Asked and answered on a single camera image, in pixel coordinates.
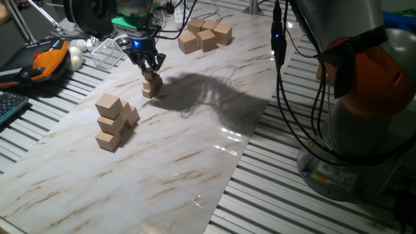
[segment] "clear plastic box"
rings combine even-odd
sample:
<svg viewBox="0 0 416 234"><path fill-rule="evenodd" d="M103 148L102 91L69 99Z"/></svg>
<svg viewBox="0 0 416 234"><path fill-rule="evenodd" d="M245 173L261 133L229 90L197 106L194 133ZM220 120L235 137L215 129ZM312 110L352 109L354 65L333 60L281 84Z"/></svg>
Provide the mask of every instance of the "clear plastic box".
<svg viewBox="0 0 416 234"><path fill-rule="evenodd" d="M124 56L124 52L116 41L110 38L99 45L91 54L96 67L106 70L112 68Z"/></svg>

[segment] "marble-patterned mat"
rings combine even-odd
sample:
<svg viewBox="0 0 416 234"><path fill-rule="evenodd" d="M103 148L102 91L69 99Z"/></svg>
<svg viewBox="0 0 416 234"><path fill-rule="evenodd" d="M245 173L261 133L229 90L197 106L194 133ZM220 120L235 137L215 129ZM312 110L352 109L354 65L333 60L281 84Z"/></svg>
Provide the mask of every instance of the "marble-patterned mat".
<svg viewBox="0 0 416 234"><path fill-rule="evenodd" d="M184 55L159 40L165 85L153 100L124 62L0 177L0 216L28 233L203 233L276 87L271 18L220 13L231 45ZM141 117L115 153L94 138L103 93Z"/></svg>

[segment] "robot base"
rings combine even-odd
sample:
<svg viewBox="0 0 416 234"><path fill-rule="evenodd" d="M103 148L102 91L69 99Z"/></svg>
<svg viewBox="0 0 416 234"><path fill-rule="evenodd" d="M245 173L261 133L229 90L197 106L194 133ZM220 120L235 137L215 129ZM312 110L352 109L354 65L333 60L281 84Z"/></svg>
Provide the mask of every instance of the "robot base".
<svg viewBox="0 0 416 234"><path fill-rule="evenodd" d="M323 159L341 163L314 143L309 148ZM399 163L400 159L394 159L380 166L342 167L322 162L304 148L298 154L298 170L305 183L320 195L342 202L374 201Z"/></svg>

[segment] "blue led light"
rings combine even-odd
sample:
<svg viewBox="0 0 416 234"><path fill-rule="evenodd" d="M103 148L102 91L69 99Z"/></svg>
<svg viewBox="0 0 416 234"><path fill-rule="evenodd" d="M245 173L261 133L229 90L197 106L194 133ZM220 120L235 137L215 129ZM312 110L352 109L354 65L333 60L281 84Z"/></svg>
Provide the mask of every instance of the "blue led light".
<svg viewBox="0 0 416 234"><path fill-rule="evenodd" d="M140 42L138 42L138 41L133 41L133 43L135 44L136 48L140 46Z"/></svg>

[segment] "wooden block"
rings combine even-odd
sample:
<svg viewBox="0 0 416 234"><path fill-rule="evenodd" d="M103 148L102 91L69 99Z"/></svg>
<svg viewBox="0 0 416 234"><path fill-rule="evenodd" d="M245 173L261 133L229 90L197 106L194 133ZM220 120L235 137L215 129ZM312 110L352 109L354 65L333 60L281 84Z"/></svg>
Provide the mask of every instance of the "wooden block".
<svg viewBox="0 0 416 234"><path fill-rule="evenodd" d="M104 94L100 97L96 102L96 107L101 116L109 118L110 120L115 120L118 114L123 110L120 98L110 94Z"/></svg>
<svg viewBox="0 0 416 234"><path fill-rule="evenodd" d="M124 126L122 115L119 114L115 120L100 116L97 120L99 127L104 133L115 135L120 132Z"/></svg>
<svg viewBox="0 0 416 234"><path fill-rule="evenodd" d="M146 68L146 70L144 70L143 76L144 76L144 79L147 80L147 81L152 81L153 80L153 78L151 77L150 68Z"/></svg>
<svg viewBox="0 0 416 234"><path fill-rule="evenodd" d="M153 97L153 90L143 89L142 93L143 93L143 97L145 97L145 98L152 98Z"/></svg>
<svg viewBox="0 0 416 234"><path fill-rule="evenodd" d="M207 20L203 25L201 26L201 31L204 30L211 30L211 32L220 24L217 21Z"/></svg>
<svg viewBox="0 0 416 234"><path fill-rule="evenodd" d="M177 39L177 43L179 44L179 48L186 55L199 49L196 36L192 32L181 34Z"/></svg>
<svg viewBox="0 0 416 234"><path fill-rule="evenodd" d="M228 46L233 39L233 27L228 25L219 24L214 29L216 42L221 45Z"/></svg>
<svg viewBox="0 0 416 234"><path fill-rule="evenodd" d="M136 107L130 107L130 109L131 109L131 114L129 118L124 122L124 124L128 127L134 126L140 119L140 116L138 115Z"/></svg>
<svg viewBox="0 0 416 234"><path fill-rule="evenodd" d="M9 234L6 230L0 227L0 234Z"/></svg>
<svg viewBox="0 0 416 234"><path fill-rule="evenodd" d="M110 135L100 131L96 136L96 140L101 149L114 152L114 150L117 149L118 144L122 141L122 136L120 133Z"/></svg>
<svg viewBox="0 0 416 234"><path fill-rule="evenodd" d="M127 120L127 118L130 115L130 104L127 101L121 100L122 101L122 105L123 105L123 110L121 111L120 115L123 118L123 122L125 122Z"/></svg>
<svg viewBox="0 0 416 234"><path fill-rule="evenodd" d="M195 36L201 31L201 26L205 23L205 20L194 18L188 23L188 30Z"/></svg>
<svg viewBox="0 0 416 234"><path fill-rule="evenodd" d="M155 88L155 82L154 81L143 81L143 89L152 90Z"/></svg>
<svg viewBox="0 0 416 234"><path fill-rule="evenodd" d="M196 34L196 37L198 39L198 45L203 52L211 51L218 47L216 45L215 35L211 30L199 32Z"/></svg>

